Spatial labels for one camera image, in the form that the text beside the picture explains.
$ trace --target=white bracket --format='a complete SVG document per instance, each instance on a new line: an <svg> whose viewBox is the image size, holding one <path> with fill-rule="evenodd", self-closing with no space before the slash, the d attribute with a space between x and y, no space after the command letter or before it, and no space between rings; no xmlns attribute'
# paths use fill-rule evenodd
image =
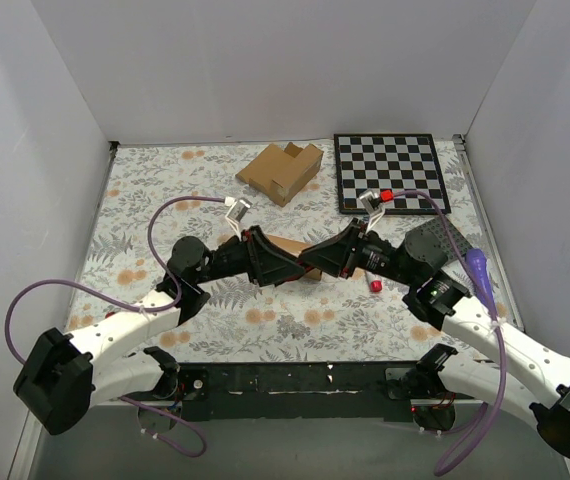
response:
<svg viewBox="0 0 570 480"><path fill-rule="evenodd" d="M385 206L382 202L378 205L378 207L374 207L372 205L372 200L378 199L378 194L372 190L365 190L359 195L358 199L363 204L363 207L369 216L369 219L367 221L367 229L365 230L365 233L369 233L369 231L372 230L374 226L376 226L380 219L383 218L383 215L385 215Z"/></svg>
<svg viewBox="0 0 570 480"><path fill-rule="evenodd" d="M132 392L149 392L162 376L163 370L151 355L137 352L121 357L92 378L96 390L90 408Z"/></svg>
<svg viewBox="0 0 570 480"><path fill-rule="evenodd" d="M459 353L452 355L443 364L438 373L443 386L450 392L463 393L493 405L500 380L498 365L478 363ZM534 412L529 409L532 403L538 403L536 397L521 382L509 373L501 410L536 428Z"/></svg>
<svg viewBox="0 0 570 480"><path fill-rule="evenodd" d="M230 209L225 214L225 220L234 231L234 234L240 239L241 238L241 220L247 213L247 211L252 208L252 204L249 200L245 198L233 198L226 197L225 205L229 206Z"/></svg>

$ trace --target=red cap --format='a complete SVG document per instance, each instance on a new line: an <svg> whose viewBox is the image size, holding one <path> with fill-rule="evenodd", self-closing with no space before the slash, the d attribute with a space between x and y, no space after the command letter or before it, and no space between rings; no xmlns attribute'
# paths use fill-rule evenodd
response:
<svg viewBox="0 0 570 480"><path fill-rule="evenodd" d="M372 293L378 293L383 290L383 282L380 280L374 280L369 284L369 289L372 291Z"/></svg>
<svg viewBox="0 0 570 480"><path fill-rule="evenodd" d="M391 190L383 190L381 192L381 200L385 203L391 202L392 200L394 200L394 194L392 193Z"/></svg>

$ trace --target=black metal bar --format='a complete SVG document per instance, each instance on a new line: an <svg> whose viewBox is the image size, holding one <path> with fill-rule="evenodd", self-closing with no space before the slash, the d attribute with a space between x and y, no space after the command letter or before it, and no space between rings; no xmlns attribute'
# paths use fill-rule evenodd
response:
<svg viewBox="0 0 570 480"><path fill-rule="evenodd" d="M416 362L181 364L182 417L381 418L410 422L409 400L392 400L386 371ZM149 394L132 395L154 400Z"/></svg>

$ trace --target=brown cardboard piece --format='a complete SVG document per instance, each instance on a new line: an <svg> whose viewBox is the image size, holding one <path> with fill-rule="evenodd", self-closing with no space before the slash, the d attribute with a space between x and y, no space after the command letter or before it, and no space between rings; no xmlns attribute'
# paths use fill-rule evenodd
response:
<svg viewBox="0 0 570 480"><path fill-rule="evenodd" d="M277 237L276 235L267 235L267 238L276 245L278 248L282 248L287 253L291 253L295 257L305 250L307 247L311 245L305 242L297 242L296 240L290 240L289 238ZM310 280L320 281L323 272L315 268L305 274L305 278L309 278Z"/></svg>
<svg viewBox="0 0 570 480"><path fill-rule="evenodd" d="M322 158L311 143L300 148L290 142L285 150L271 143L236 178L284 207L318 173Z"/></svg>

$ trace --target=table surface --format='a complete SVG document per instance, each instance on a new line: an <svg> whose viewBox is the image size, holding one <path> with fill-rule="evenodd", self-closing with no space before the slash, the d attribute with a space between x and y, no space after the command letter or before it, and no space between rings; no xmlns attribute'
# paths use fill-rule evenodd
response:
<svg viewBox="0 0 570 480"><path fill-rule="evenodd" d="M148 250L147 224L158 206L182 195L246 197L254 206L244 226L258 224L281 237L317 243L338 233L350 217L338 212L333 142L312 143L324 151L321 170L282 208L235 178L266 144L119 148L81 282L126 302L151 290L163 271ZM452 207L448 217L472 245L488 251L454 144L435 143ZM160 255L169 258L174 242L184 235L216 248L232 235L225 211L220 204L197 201L170 207L154 228ZM431 218L385 217L376 231L398 245L406 231ZM491 258L489 269L492 279L498 279ZM445 270L469 285L460 265ZM499 313L511 318L499 282L492 283ZM370 294L362 272L350 280L323 275L320 282L303 279L277 288L258 288L243 275L203 287L212 298L199 315L138 349L159 345L179 362L418 360L440 342L478 356L468 345L416 320L401 301L407 291L402 285L385 280L383 292ZM91 325L112 310L78 292L67 329Z"/></svg>

